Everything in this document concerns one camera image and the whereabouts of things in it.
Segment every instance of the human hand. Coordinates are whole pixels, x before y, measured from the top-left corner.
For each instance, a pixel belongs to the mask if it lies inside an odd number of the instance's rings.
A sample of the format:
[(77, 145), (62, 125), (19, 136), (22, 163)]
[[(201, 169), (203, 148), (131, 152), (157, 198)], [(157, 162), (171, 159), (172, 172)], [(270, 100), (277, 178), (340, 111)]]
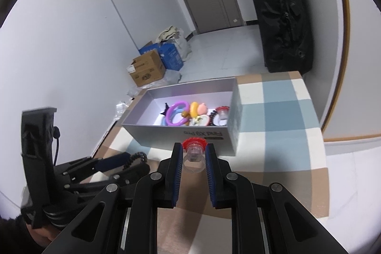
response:
[(33, 229), (31, 225), (26, 224), (26, 227), (33, 240), (43, 248), (46, 248), (60, 233), (60, 231), (52, 225)]

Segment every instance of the checkered tablecloth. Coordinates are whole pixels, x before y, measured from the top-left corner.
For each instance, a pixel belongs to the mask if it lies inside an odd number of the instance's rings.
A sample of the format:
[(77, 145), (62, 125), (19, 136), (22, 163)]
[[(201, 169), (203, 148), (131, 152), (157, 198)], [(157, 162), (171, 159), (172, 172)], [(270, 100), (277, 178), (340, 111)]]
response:
[[(329, 212), (325, 149), (311, 98), (298, 72), (239, 76), (241, 132), (231, 169), (262, 185), (285, 186), (315, 217)], [(96, 157), (147, 153), (151, 171), (171, 150), (142, 147), (118, 122)], [(231, 253), (230, 210), (212, 208), (206, 172), (183, 172), (174, 210), (160, 209), (160, 253)]]

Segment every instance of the purple ring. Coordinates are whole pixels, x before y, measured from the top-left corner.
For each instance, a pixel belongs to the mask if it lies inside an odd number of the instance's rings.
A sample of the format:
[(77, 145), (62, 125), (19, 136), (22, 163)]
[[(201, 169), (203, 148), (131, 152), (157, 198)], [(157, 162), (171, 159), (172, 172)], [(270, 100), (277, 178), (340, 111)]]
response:
[(167, 122), (168, 126), (181, 126), (183, 124), (185, 124), (186, 122), (188, 122), (188, 118), (182, 118), (179, 122), (173, 124), (172, 123), (172, 120), (171, 120), (171, 115), (172, 115), (172, 112), (178, 108), (179, 106), (184, 106), (184, 111), (189, 111), (189, 103), (188, 102), (176, 102), (174, 105), (172, 105), (166, 115), (165, 115), (165, 121)]

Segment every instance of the black sleeve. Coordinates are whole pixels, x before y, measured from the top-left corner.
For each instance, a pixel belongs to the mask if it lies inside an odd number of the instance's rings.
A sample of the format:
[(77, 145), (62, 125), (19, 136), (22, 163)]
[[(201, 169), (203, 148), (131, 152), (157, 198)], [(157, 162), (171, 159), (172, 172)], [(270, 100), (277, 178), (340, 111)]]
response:
[(0, 253), (6, 254), (41, 254), (40, 247), (30, 236), (24, 219), (0, 219)]

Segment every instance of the gray box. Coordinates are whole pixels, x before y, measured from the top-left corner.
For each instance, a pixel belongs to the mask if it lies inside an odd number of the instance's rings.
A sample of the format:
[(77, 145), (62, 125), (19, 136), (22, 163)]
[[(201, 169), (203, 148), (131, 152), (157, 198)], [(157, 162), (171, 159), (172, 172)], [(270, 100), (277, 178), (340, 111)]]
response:
[[(230, 106), (225, 126), (162, 126), (160, 113), (165, 103), (205, 103), (209, 109)], [(122, 126), (145, 147), (173, 149), (175, 142), (190, 137), (205, 138), (218, 155), (235, 156), (241, 126), (242, 105), (236, 78), (222, 78), (143, 91), (127, 109)]]

